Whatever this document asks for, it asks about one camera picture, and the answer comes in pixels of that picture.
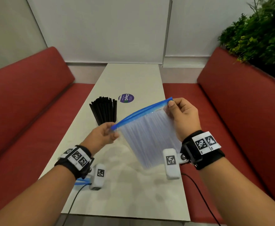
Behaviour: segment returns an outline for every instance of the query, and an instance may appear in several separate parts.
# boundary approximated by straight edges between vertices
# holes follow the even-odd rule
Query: table top
[[[89,103],[100,96],[118,99],[122,94],[131,94],[134,100],[117,103],[117,121],[164,100],[158,65],[108,64],[41,176],[66,149],[82,142],[97,127]],[[190,221],[182,180],[167,180],[163,164],[144,170],[122,135],[94,158],[93,165],[106,166],[104,187],[98,191],[83,188],[71,214]],[[73,188],[62,213],[68,212],[81,187]]]

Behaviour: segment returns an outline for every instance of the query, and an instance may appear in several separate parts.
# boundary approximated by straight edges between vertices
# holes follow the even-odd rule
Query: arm
[[[169,102],[182,142],[201,130],[198,110],[184,98]],[[241,174],[226,158],[200,170],[200,176],[228,226],[275,225],[275,201]]]
[[[114,123],[95,128],[81,143],[94,155],[106,144],[118,138],[109,133]],[[64,166],[57,165],[41,179],[0,210],[0,225],[53,225],[75,184],[75,176]]]

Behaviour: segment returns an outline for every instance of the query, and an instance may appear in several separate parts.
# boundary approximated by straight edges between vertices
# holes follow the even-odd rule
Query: blue ziplock bag on table
[[[176,137],[173,120],[165,111],[171,100],[147,106],[111,127],[112,131],[121,131],[144,169],[163,164],[162,151],[166,148],[180,152],[181,142]]]

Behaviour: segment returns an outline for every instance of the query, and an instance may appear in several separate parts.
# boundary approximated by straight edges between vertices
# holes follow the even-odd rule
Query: bundle of black straws
[[[99,97],[94,102],[91,102],[89,106],[98,125],[105,122],[117,121],[117,100],[108,97]]]

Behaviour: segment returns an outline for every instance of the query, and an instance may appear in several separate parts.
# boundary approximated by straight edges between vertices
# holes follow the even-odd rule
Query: red seat cushion
[[[198,82],[275,199],[275,80],[217,48]]]
[[[0,209],[39,178],[93,86],[73,84],[0,156]]]
[[[0,154],[74,79],[54,47],[0,69]]]
[[[183,97],[198,108],[203,131],[210,131],[210,133],[212,133],[214,138],[222,146],[222,151],[225,153],[226,158],[249,180],[264,190],[263,185],[249,166],[242,152],[236,145],[225,125],[222,123],[218,114],[215,112],[209,100],[206,98],[200,86],[198,84],[188,83],[164,83],[163,87],[166,98]],[[198,171],[192,165],[185,164],[181,166],[181,172],[188,174],[194,179],[215,217],[220,223],[224,224],[225,222],[211,201],[208,190],[201,181]],[[216,223],[192,181],[186,176],[182,176],[182,180],[184,183],[184,190],[191,221],[200,223]]]

